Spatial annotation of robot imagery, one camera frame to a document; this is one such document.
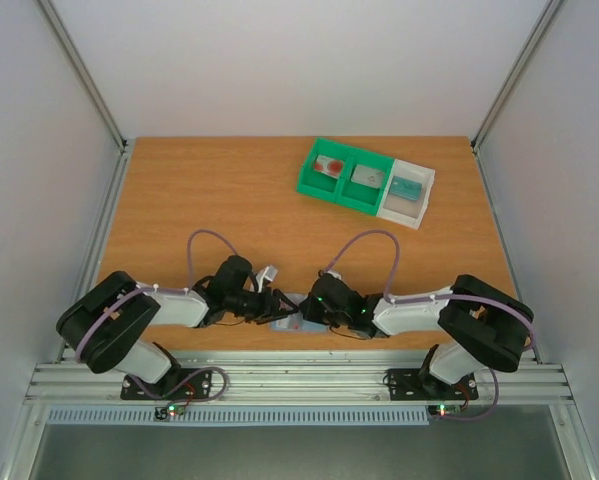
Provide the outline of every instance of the wall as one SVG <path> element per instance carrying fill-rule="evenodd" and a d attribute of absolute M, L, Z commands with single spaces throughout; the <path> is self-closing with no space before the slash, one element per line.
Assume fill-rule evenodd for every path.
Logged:
<path fill-rule="evenodd" d="M 0 1 L 0 459 L 35 362 L 58 352 L 115 158 L 35 2 Z"/>
<path fill-rule="evenodd" d="M 545 1 L 55 3 L 127 137 L 472 137 Z"/>
<path fill-rule="evenodd" d="M 524 300 L 599 461 L 599 0 L 570 0 L 482 161 Z"/>

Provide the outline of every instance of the white wall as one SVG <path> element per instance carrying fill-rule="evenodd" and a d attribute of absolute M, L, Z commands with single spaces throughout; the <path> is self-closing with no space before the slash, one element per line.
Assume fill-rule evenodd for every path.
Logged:
<path fill-rule="evenodd" d="M 31 0 L 0 1 L 0 464 L 54 360 L 115 147 Z"/>
<path fill-rule="evenodd" d="M 483 148 L 523 299 L 599 460 L 599 0 L 570 0 Z"/>
<path fill-rule="evenodd" d="M 545 0 L 55 3 L 127 137 L 472 137 Z"/>

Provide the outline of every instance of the slotted vent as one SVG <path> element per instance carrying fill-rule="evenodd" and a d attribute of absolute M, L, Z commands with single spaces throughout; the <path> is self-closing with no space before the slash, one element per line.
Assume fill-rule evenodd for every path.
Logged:
<path fill-rule="evenodd" d="M 428 425 L 425 407 L 211 407 L 194 406 L 162 419 L 154 407 L 55 406 L 54 425 L 180 425 L 249 427 L 265 425 Z"/>

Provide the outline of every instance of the wooden table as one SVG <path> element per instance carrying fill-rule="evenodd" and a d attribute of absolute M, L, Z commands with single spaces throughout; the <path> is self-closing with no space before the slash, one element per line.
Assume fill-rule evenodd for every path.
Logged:
<path fill-rule="evenodd" d="M 126 270 L 137 281 L 183 287 L 188 235 L 209 228 L 226 236 L 255 270 L 275 265 L 278 288 L 305 293 L 347 240 L 382 228 L 394 233 L 402 247 L 394 294 L 437 290 L 462 273 L 513 293 L 467 138 L 336 140 L 436 170 L 419 230 L 298 194 L 299 169 L 314 138 L 140 138 L 100 278 Z M 336 270 L 360 293 L 380 292 L 393 254 L 388 238 L 368 236 L 348 250 Z M 213 274 L 228 255 L 220 241 L 199 235 L 193 243 L 196 278 Z M 274 332 L 254 324 L 152 327 L 144 338 L 177 350 L 414 349 L 447 340 L 443 333 L 414 332 L 360 341 L 332 333 Z"/>

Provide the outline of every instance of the gray floor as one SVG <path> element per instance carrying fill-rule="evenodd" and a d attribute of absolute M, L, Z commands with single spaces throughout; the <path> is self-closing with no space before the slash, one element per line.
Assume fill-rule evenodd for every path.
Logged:
<path fill-rule="evenodd" d="M 428 427 L 49 426 L 35 480 L 570 478 L 547 407 Z"/>

